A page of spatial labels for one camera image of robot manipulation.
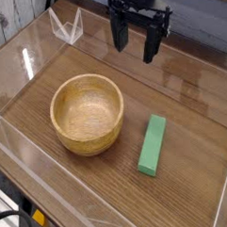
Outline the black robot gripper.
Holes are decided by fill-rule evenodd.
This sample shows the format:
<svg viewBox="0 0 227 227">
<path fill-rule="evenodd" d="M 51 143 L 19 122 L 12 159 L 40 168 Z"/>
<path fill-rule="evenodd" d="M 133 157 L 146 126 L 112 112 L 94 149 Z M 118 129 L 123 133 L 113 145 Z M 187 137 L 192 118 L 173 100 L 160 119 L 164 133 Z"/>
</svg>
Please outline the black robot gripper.
<svg viewBox="0 0 227 227">
<path fill-rule="evenodd" d="M 128 43 L 128 24 L 147 28 L 143 59 L 153 61 L 161 43 L 170 33 L 171 6 L 163 0 L 107 0 L 112 37 L 116 49 L 121 52 Z"/>
</svg>

